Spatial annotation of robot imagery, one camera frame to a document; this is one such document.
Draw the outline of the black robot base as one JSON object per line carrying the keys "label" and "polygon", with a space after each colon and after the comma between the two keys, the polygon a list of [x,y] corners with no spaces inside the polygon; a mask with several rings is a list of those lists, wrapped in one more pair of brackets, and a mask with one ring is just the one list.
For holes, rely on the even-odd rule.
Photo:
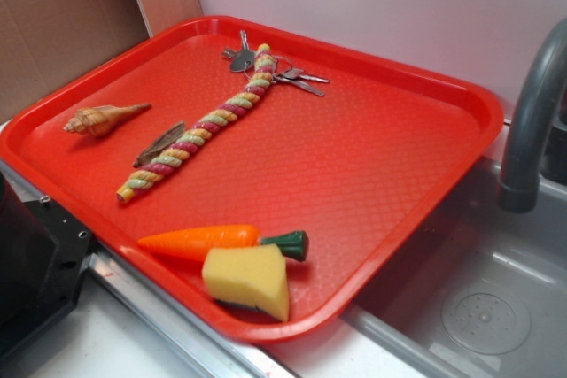
{"label": "black robot base", "polygon": [[20,200],[1,178],[1,360],[77,305],[92,232],[56,201]]}

